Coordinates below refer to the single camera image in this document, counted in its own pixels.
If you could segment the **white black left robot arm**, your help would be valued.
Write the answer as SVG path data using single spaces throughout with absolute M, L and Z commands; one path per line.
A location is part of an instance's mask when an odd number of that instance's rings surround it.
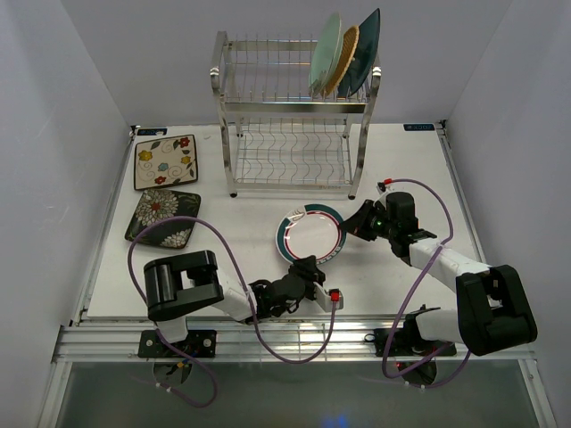
M 304 299 L 316 301 L 326 312 L 343 306 L 339 291 L 324 289 L 326 277 L 313 256 L 295 260 L 278 280 L 245 287 L 221 270 L 212 251 L 153 260 L 145 265 L 144 277 L 148 317 L 160 331 L 159 346 L 173 357 L 187 350 L 186 316 L 200 309 L 214 307 L 250 324 L 294 313 Z

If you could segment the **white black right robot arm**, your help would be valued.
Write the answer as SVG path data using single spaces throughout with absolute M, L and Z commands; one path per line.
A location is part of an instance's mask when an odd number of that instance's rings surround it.
M 366 200 L 340 228 L 367 242 L 386 239 L 398 259 L 456 295 L 455 309 L 422 308 L 407 314 L 395 333 L 386 335 L 386 343 L 414 354 L 438 342 L 462 343 L 483 356 L 537 339 L 518 272 L 509 265 L 492 267 L 470 259 L 420 228 L 410 193 L 389 192 L 376 202 Z

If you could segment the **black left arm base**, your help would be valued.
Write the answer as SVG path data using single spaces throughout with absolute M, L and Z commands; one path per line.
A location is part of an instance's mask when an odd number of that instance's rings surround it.
M 175 342 L 173 347 L 194 358 L 214 358 L 216 355 L 217 332 L 215 330 L 189 330 L 186 338 Z M 175 358 L 179 354 L 168 348 L 154 330 L 141 333 L 137 356 L 139 358 Z

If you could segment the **woven bamboo round plate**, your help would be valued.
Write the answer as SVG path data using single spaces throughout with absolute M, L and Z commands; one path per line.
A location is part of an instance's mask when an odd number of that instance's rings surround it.
M 323 95 L 325 97 L 330 96 L 334 90 L 339 86 L 345 73 L 349 69 L 352 63 L 353 56 L 355 54 L 360 37 L 360 29 L 358 26 L 354 25 L 349 27 L 343 34 L 342 50 L 339 60 L 336 64 L 335 71 L 332 77 L 328 80 L 325 85 Z

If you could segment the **dark teal square plate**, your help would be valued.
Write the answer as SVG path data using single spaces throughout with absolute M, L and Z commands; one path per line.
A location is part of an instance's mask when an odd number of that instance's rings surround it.
M 377 57 L 381 31 L 381 11 L 376 8 L 360 25 L 359 40 L 353 61 L 343 76 L 337 96 L 347 98 L 355 95 L 364 84 Z

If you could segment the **white plate teal red rim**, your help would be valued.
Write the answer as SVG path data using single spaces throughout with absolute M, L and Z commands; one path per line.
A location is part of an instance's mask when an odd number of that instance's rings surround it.
M 287 213 L 275 235 L 278 253 L 289 262 L 314 256 L 317 265 L 327 263 L 343 249 L 346 233 L 339 226 L 341 214 L 332 207 L 309 203 Z

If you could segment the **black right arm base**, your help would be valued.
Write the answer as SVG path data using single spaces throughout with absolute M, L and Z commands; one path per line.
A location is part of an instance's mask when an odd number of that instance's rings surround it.
M 389 357 L 425 357 L 437 350 L 442 350 L 440 356 L 450 357 L 457 354 L 454 344 L 447 344 L 442 341 L 428 341 L 422 339 L 416 327 L 416 317 L 436 308 L 427 308 L 423 304 L 418 310 L 404 316 L 403 325 L 397 327 L 393 336 L 393 341 L 389 349 Z M 376 328 L 371 333 L 364 336 L 365 343 L 372 343 L 375 346 L 375 355 L 382 357 L 391 328 Z

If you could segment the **black square floral plate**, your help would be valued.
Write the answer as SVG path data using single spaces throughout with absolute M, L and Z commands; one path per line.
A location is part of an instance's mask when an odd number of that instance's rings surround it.
M 162 223 L 167 218 L 197 218 L 202 198 L 197 193 L 166 189 L 144 190 L 128 223 L 124 239 L 134 241 L 147 227 L 159 223 L 138 241 L 141 244 L 173 250 L 186 247 L 194 222 L 177 220 Z

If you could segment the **light green floral plate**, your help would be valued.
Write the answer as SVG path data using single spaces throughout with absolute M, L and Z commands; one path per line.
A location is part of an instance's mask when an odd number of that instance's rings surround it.
M 343 24 L 339 12 L 333 12 L 322 29 L 319 40 L 311 56 L 309 74 L 309 95 L 318 97 L 335 71 L 342 44 Z

